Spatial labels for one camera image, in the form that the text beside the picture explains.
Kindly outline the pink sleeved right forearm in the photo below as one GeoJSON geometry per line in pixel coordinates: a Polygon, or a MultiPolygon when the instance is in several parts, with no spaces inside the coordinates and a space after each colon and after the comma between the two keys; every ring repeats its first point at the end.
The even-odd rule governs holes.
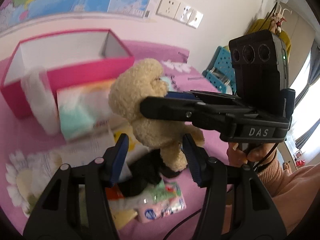
{"type": "Polygon", "coordinates": [[[319,165],[302,167],[291,173],[277,159],[258,173],[276,205],[287,233],[299,224],[319,191],[319,165]]]}

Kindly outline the person's right hand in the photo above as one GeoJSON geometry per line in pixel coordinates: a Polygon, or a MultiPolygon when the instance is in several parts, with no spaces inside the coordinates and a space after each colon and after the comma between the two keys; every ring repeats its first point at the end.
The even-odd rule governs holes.
{"type": "Polygon", "coordinates": [[[258,166],[270,163],[276,155],[276,145],[273,143],[262,144],[249,153],[239,149],[239,144],[234,142],[228,143],[227,156],[229,166],[241,167],[248,162],[257,163],[258,166]]]}

